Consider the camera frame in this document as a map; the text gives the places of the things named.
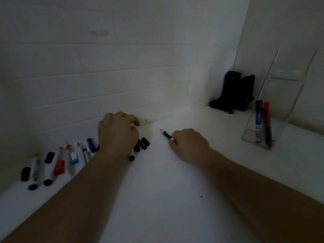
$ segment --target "acrylic holder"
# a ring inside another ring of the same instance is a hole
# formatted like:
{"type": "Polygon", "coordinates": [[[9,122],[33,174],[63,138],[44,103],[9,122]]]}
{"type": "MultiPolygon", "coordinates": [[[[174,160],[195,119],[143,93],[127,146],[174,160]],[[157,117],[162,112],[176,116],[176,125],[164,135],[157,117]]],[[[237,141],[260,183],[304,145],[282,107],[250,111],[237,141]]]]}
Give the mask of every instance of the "acrylic holder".
{"type": "Polygon", "coordinates": [[[262,121],[261,142],[256,138],[256,108],[253,103],[253,111],[242,135],[242,140],[257,146],[272,149],[281,136],[284,128],[294,111],[298,97],[304,86],[308,68],[315,56],[316,49],[298,48],[289,52],[278,48],[271,63],[259,96],[255,100],[270,102],[272,145],[265,143],[265,126],[262,121]],[[283,58],[291,58],[289,66],[285,67],[283,58]]]}

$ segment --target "white desk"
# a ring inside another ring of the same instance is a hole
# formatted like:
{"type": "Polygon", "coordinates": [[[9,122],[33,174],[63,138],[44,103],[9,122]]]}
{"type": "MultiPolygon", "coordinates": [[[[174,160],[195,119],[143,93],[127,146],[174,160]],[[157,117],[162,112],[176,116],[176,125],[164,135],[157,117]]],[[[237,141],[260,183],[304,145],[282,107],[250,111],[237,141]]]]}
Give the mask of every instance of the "white desk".
{"type": "MultiPolygon", "coordinates": [[[[205,177],[176,157],[160,129],[193,128],[228,158],[324,203],[324,137],[288,125],[268,151],[241,140],[248,117],[204,107],[140,126],[151,145],[125,175],[100,242],[258,242],[205,177]]],[[[60,177],[33,192],[14,184],[0,197],[0,239],[66,182],[60,177]]]]}

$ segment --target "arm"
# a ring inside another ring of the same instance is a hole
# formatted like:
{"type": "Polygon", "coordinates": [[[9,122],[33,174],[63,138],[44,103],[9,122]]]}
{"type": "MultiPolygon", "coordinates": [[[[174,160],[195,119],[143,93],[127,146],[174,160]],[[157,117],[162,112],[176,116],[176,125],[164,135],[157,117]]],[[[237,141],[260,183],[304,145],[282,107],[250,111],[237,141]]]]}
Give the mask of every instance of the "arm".
{"type": "Polygon", "coordinates": [[[108,113],[98,125],[100,151],[3,243],[97,242],[136,145],[133,115],[108,113]]]}
{"type": "Polygon", "coordinates": [[[175,153],[199,167],[263,241],[323,242],[323,204],[225,158],[193,129],[172,136],[175,153]]]}

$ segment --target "white wall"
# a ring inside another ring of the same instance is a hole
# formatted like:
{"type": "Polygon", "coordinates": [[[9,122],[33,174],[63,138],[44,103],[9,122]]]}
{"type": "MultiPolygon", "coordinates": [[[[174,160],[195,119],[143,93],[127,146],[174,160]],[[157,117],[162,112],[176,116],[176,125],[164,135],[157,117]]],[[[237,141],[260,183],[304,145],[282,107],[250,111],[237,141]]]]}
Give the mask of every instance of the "white wall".
{"type": "MultiPolygon", "coordinates": [[[[256,75],[254,95],[257,96],[278,47],[291,52],[296,47],[303,48],[301,58],[317,48],[290,122],[321,134],[324,134],[323,27],[323,0],[251,0],[234,63],[234,70],[256,75]]],[[[285,62],[287,68],[293,66],[289,60],[285,62]]]]}
{"type": "Polygon", "coordinates": [[[249,0],[1,0],[3,162],[206,105],[231,69],[249,0]]]}

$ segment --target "forearm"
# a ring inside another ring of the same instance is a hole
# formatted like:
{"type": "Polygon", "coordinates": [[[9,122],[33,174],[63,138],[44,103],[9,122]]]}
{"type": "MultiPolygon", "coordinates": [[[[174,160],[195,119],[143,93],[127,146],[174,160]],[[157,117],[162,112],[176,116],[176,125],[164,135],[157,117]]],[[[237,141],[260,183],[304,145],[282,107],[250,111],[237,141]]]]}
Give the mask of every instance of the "forearm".
{"type": "Polygon", "coordinates": [[[125,160],[96,155],[3,242],[95,242],[126,169],[125,160]]]}
{"type": "Polygon", "coordinates": [[[201,169],[264,241],[322,241],[323,204],[213,152],[201,169]]]}

